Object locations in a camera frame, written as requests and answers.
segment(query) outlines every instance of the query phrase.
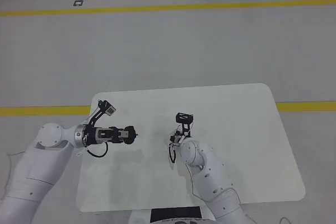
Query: black panel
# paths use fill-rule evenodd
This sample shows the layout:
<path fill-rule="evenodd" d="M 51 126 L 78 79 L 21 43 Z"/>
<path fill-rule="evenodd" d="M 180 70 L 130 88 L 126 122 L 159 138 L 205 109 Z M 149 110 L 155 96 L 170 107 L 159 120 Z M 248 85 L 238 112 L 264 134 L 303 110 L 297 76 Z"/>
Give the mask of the black panel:
<path fill-rule="evenodd" d="M 155 208 L 151 211 L 151 223 L 168 218 L 202 218 L 199 207 Z"/>

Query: black cable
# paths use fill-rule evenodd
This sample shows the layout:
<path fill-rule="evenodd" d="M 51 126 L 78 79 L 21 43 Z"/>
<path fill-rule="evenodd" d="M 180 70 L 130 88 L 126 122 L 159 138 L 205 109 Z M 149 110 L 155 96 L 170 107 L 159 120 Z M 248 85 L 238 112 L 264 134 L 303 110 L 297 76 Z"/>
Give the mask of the black cable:
<path fill-rule="evenodd" d="M 105 144 L 106 144 L 106 152 L 103 153 L 103 155 L 101 155 L 101 156 L 98 156 L 98 155 L 93 154 L 92 152 L 90 152 L 90 150 L 87 150 L 87 152 L 88 152 L 91 156 L 93 156 L 93 157 L 96 157 L 96 158 L 102 158 L 102 157 L 104 157 L 104 156 L 107 154 L 107 152 L 108 152 L 108 144 L 107 144 L 107 142 L 105 142 Z"/>
<path fill-rule="evenodd" d="M 170 150 L 170 145 L 168 147 L 168 150 L 169 150 L 169 158 L 170 158 L 170 161 L 173 163 L 175 163 L 175 158 L 176 158 L 176 154 L 175 154 L 175 150 L 173 150 L 174 152 L 174 158 L 172 158 L 172 153 L 171 153 L 171 150 Z"/>

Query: white cable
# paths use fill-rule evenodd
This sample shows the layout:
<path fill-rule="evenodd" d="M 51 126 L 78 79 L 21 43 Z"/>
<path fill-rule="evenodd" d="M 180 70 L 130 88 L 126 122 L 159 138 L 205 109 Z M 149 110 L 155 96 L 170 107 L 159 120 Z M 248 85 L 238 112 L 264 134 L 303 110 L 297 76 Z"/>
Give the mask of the white cable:
<path fill-rule="evenodd" d="M 4 194 L 2 195 L 2 197 L 0 199 L 0 205 L 1 205 L 2 201 L 4 200 L 4 198 L 6 197 L 7 186 L 9 185 L 9 181 L 10 181 L 10 177 L 11 177 L 11 167 L 12 167 L 11 156 L 16 156 L 16 155 L 22 154 L 24 152 L 25 151 L 14 153 L 14 154 L 6 153 L 7 157 L 9 158 L 9 174 L 8 174 L 5 186 L 4 186 Z"/>

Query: yellow line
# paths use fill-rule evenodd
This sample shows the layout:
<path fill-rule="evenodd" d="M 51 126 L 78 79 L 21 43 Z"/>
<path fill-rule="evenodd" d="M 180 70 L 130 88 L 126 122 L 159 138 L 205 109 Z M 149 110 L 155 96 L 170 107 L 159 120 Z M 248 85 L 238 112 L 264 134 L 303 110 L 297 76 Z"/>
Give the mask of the yellow line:
<path fill-rule="evenodd" d="M 239 2 L 239 3 L 216 3 L 216 4 L 184 4 L 170 6 L 130 6 L 117 8 L 81 8 L 66 10 L 33 10 L 33 11 L 2 11 L 2 16 L 42 16 L 63 14 L 94 14 L 94 13 L 122 13 L 122 12 L 150 12 L 172 10 L 205 10 L 205 9 L 228 9 L 228 8 L 261 8 L 261 7 L 287 7 L 287 6 L 323 6 L 336 4 L 336 0 L 299 0 L 277 2 Z"/>
<path fill-rule="evenodd" d="M 277 102 L 279 112 L 336 111 L 336 101 Z M 0 108 L 0 116 L 89 115 L 90 106 L 29 106 Z"/>
<path fill-rule="evenodd" d="M 21 108 L 0 108 L 0 116 L 56 116 L 87 115 L 90 106 L 28 106 Z"/>
<path fill-rule="evenodd" d="M 277 102 L 279 112 L 336 111 L 336 101 Z"/>

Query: small black label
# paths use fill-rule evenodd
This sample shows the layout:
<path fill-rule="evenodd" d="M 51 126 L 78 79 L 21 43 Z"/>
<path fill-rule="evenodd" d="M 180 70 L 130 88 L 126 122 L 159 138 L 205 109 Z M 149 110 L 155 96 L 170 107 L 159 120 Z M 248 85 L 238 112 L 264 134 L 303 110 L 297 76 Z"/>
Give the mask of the small black label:
<path fill-rule="evenodd" d="M 83 0 L 76 0 L 73 4 L 73 6 L 82 6 L 83 5 Z"/>

